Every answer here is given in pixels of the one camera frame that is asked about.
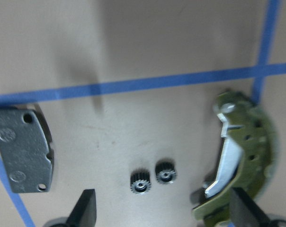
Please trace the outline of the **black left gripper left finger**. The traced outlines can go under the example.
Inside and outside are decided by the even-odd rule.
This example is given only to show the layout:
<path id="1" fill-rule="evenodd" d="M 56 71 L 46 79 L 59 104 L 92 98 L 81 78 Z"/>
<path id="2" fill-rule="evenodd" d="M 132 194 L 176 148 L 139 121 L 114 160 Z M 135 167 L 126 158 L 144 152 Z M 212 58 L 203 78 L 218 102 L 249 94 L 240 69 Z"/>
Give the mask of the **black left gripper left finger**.
<path id="1" fill-rule="evenodd" d="M 96 194 L 94 189 L 82 192 L 67 218 L 68 227 L 94 227 L 97 220 Z"/>

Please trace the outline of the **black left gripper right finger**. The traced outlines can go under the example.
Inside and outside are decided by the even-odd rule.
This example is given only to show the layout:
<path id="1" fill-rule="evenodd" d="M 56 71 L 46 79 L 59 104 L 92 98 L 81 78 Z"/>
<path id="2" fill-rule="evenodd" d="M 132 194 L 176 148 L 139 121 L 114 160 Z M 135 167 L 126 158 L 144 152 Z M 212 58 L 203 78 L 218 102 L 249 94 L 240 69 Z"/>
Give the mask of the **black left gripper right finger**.
<path id="1" fill-rule="evenodd" d="M 275 227 L 274 221 L 239 187 L 232 188 L 229 203 L 230 220 L 234 227 Z"/>

